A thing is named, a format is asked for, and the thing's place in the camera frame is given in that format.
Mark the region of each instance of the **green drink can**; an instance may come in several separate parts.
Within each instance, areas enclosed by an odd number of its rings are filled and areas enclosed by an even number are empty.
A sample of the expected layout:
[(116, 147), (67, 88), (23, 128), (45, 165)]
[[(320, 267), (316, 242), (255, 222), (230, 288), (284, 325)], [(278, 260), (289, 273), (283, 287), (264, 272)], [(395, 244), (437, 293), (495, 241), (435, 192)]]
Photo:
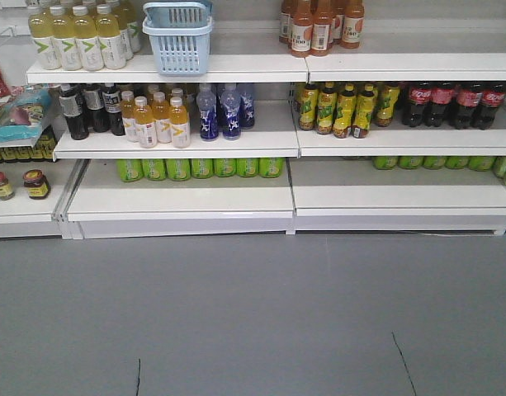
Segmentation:
[(183, 158), (167, 158), (164, 160), (167, 165), (168, 178), (175, 182), (183, 182), (190, 179), (190, 163)]
[(236, 174), (235, 158), (217, 158), (214, 160), (214, 174), (217, 177), (230, 177)]
[(117, 159), (117, 173), (123, 182), (135, 182), (143, 178), (140, 159)]
[(284, 158), (260, 158), (261, 177), (279, 177), (284, 169)]
[(240, 177), (255, 177), (258, 175), (258, 158), (237, 158), (236, 174)]
[(190, 160), (192, 177), (208, 179), (214, 176), (214, 164), (211, 158), (192, 158)]

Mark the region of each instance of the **white shelf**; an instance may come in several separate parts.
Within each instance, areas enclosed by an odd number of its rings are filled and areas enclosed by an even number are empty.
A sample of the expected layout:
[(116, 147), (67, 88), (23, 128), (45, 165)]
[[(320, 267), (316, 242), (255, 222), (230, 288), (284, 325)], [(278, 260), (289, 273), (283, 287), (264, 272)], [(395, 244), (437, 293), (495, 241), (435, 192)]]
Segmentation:
[(401, 111), (387, 128), (372, 123), (365, 139), (338, 139), (314, 130), (298, 130), (300, 155), (506, 155), (506, 110), (500, 109), (489, 130), (456, 130), (447, 123), (440, 128), (409, 128), (400, 121)]
[(286, 101), (256, 101), (256, 125), (242, 130), (239, 139), (201, 140), (192, 122), (192, 143), (187, 148), (172, 144), (158, 144), (154, 148), (141, 148), (125, 136), (109, 132), (92, 133), (84, 140), (71, 139), (69, 132), (58, 142), (56, 158), (260, 158), (297, 157), (299, 144), (295, 126)]

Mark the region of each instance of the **green can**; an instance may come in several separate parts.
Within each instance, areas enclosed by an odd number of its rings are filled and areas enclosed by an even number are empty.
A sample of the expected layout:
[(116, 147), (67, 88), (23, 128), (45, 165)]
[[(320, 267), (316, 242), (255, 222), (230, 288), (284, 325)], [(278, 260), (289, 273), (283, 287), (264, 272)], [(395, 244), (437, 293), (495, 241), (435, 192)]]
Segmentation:
[(117, 159), (117, 173), (123, 182), (135, 182), (143, 178), (140, 159)]
[(398, 163), (398, 157), (393, 155), (380, 155), (372, 159), (374, 167), (380, 171), (394, 169)]
[(240, 177), (255, 177), (258, 175), (258, 158), (237, 158), (236, 174)]
[(144, 177), (147, 179), (159, 181), (167, 178), (164, 159), (143, 159), (142, 163)]
[(214, 174), (217, 177), (230, 177), (236, 174), (235, 158), (217, 158), (214, 160)]
[(190, 160), (192, 177), (208, 179), (214, 176), (214, 163), (211, 158), (192, 158)]
[(284, 158), (260, 158), (259, 167), (261, 177), (279, 177), (284, 169)]
[(167, 165), (168, 178), (175, 182), (183, 182), (190, 179), (190, 163), (183, 158), (167, 158), (164, 160)]

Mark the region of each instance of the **bottle label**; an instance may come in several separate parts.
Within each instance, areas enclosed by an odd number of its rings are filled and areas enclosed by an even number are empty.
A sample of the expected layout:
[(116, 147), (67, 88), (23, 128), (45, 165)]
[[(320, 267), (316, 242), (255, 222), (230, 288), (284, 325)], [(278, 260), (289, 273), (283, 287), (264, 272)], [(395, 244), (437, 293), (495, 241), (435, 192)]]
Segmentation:
[(54, 49), (52, 37), (33, 37), (32, 41), (36, 45), (38, 62), (42, 68), (52, 70), (60, 67), (60, 60)]
[(122, 37), (99, 37), (102, 57), (107, 68), (117, 69), (126, 65)]
[(291, 30), (291, 49), (297, 52), (305, 52), (311, 49), (313, 26), (293, 25)]
[(311, 48), (316, 51), (324, 51), (328, 48), (328, 38), (331, 25), (313, 25), (313, 40)]
[(343, 41), (345, 43), (358, 43), (361, 41), (363, 19), (344, 17)]

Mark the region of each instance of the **beverage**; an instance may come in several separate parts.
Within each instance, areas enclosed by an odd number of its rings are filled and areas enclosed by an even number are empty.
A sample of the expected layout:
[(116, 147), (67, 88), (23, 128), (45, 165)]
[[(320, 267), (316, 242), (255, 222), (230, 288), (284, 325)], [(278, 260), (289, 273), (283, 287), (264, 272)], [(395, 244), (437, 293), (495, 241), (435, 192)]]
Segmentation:
[(53, 42), (53, 21), (48, 14), (44, 14), (40, 7), (27, 7), (29, 13), (29, 29), (32, 42), (36, 46), (36, 53), (40, 66), (46, 70), (60, 67), (59, 56), (56, 54)]
[(426, 126), (440, 126), (447, 116), (449, 103), (451, 103), (454, 93), (455, 83), (449, 81), (440, 81), (434, 83), (431, 92), (431, 100), (425, 111)]
[(102, 89), (102, 99), (110, 117), (111, 132), (115, 136), (123, 136), (125, 131), (122, 124), (121, 90), (113, 82), (106, 82)]
[(81, 98), (77, 98), (79, 95), (80, 92), (77, 91), (76, 87), (71, 87), (69, 84), (60, 85), (60, 105), (69, 133), (74, 140), (86, 139), (89, 136), (89, 131), (84, 123)]
[(107, 4), (97, 6), (95, 26), (97, 27), (102, 58), (106, 67), (112, 70), (124, 68), (126, 66), (126, 58), (124, 56), (119, 23), (115, 16), (111, 14), (111, 7)]
[(84, 6), (73, 7), (74, 33), (82, 66), (93, 72), (104, 67), (101, 46), (98, 42), (95, 21), (87, 14)]
[(494, 121), (494, 116), (504, 101), (505, 86), (503, 82), (488, 82), (482, 92), (480, 104), (473, 113), (471, 125), (473, 128), (487, 130)]
[(73, 20), (64, 14), (62, 6), (51, 6), (53, 16), (54, 47), (64, 70), (79, 70), (82, 68), (78, 56), (77, 42), (75, 40)]
[(365, 8), (362, 5), (362, 0), (348, 0), (344, 8), (342, 47), (348, 49), (359, 48), (364, 16)]
[(174, 147), (183, 149), (190, 146), (190, 121), (181, 97), (170, 99), (170, 130)]
[(211, 85), (206, 82), (200, 84), (197, 95), (197, 107), (200, 110), (200, 136), (203, 140), (214, 140), (218, 137), (218, 120), (216, 119), (216, 95), (211, 91)]
[(423, 112), (431, 100), (431, 83), (429, 81), (413, 82), (409, 89), (409, 99), (403, 109), (401, 122), (411, 128), (421, 125)]

